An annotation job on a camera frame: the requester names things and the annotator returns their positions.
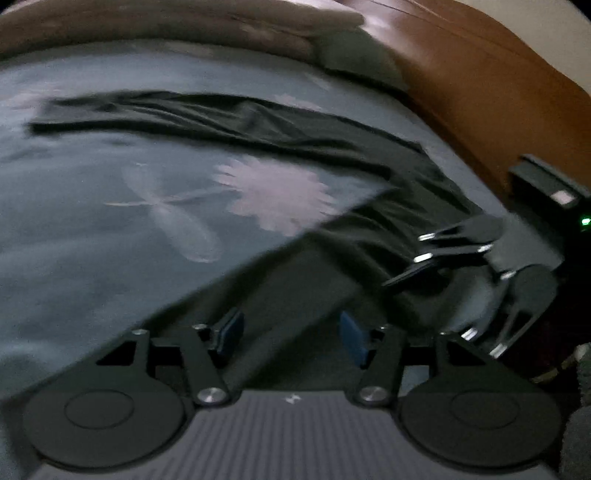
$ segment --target black fabric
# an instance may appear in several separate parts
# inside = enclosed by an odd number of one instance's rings
[[[350,307],[369,325],[387,317],[419,335],[446,321],[445,292],[466,281],[456,275],[424,284],[388,303],[384,312],[379,285],[417,254],[417,237],[480,210],[420,146],[383,131],[258,99],[170,92],[53,100],[30,127],[38,134],[117,129],[234,143],[389,182],[385,193],[365,205],[146,322],[156,335],[173,334],[178,325],[213,323],[239,306],[247,328],[224,373],[232,388],[347,388],[358,371],[339,342],[336,315],[342,308]]]

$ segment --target brown pillow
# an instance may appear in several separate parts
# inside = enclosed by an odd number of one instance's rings
[[[300,36],[347,30],[363,24],[363,15],[334,0],[28,0],[7,14],[44,18],[88,9],[193,9],[210,17],[229,17],[272,25]]]
[[[38,0],[0,15],[0,57],[95,41],[165,38],[314,60],[314,48],[306,38],[270,27],[156,2],[117,3],[114,8],[114,2],[104,0]]]

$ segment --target blue gripper pad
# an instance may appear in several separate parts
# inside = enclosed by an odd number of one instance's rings
[[[232,309],[220,323],[223,326],[217,334],[213,350],[221,360],[227,361],[244,334],[244,314],[238,309]]]
[[[340,314],[339,333],[340,340],[343,342],[355,365],[360,368],[367,367],[371,352],[368,348],[371,340],[369,331],[359,327],[355,319],[347,312],[342,312]]]

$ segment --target round black disc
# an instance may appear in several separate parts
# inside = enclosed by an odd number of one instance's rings
[[[472,468],[509,468],[539,457],[560,430],[552,398],[504,387],[502,378],[486,380],[478,370],[471,378],[435,377],[410,392],[400,410],[407,432],[425,450]]]
[[[184,421],[179,397],[144,375],[92,379],[77,391],[48,388],[28,403],[25,432],[47,459],[72,468],[113,468],[164,446]]]

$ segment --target gray bedsheet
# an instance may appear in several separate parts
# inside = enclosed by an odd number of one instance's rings
[[[141,136],[130,140],[129,135],[117,133],[55,139],[32,137],[26,129],[26,122],[45,98],[122,89],[244,95],[348,117],[420,142],[470,200],[494,215],[505,213],[449,146],[395,99],[296,61],[235,48],[134,41],[60,48],[4,62],[0,65],[0,402],[76,362],[160,307],[288,241],[277,234],[270,235],[267,244],[226,246],[231,254],[223,256],[215,270],[208,270],[207,262],[187,259],[182,246],[169,248],[164,241],[161,256],[150,264],[141,262],[146,255],[141,250],[151,245],[157,226],[148,213],[142,219],[121,213],[133,210],[133,205],[106,206],[142,200],[135,194],[137,188],[130,188],[129,169],[122,168],[128,154],[142,157],[141,164],[136,162],[133,168],[150,168],[170,196],[210,188],[211,182],[186,182],[187,172],[211,179],[216,166],[224,165],[235,152],[202,148],[198,155],[207,161],[199,168],[209,170],[201,172],[191,162],[194,145],[182,141],[154,142]],[[74,163],[64,160],[68,149],[80,151],[77,142],[81,138],[87,155],[80,158],[78,153]],[[95,170],[98,165],[104,168]],[[335,195],[342,208],[362,202],[381,188],[370,180],[315,173],[340,192]],[[94,175],[103,175],[101,184],[110,186],[98,189]],[[25,176],[27,184],[22,182]],[[60,195],[52,199],[52,191]],[[64,198],[68,199],[63,205],[64,218],[71,220],[76,212],[85,212],[78,218],[80,232],[62,231],[60,218],[49,213],[59,209]],[[197,213],[215,230],[215,211],[204,207]],[[27,223],[20,223],[21,218]],[[105,236],[99,244],[84,238],[84,224],[101,221],[112,222],[118,234]],[[219,229],[223,240],[223,225]],[[16,230],[20,238],[26,235],[19,245],[14,244]],[[97,248],[109,251],[109,261],[126,265],[119,268],[117,282],[93,276],[93,265],[85,259]],[[69,284],[72,269],[87,269],[87,283]],[[126,271],[138,269],[144,276],[140,283],[137,275],[126,276]],[[338,288],[345,295],[355,286]],[[25,294],[28,301],[23,302]],[[3,435],[0,424],[0,477],[19,478]]]

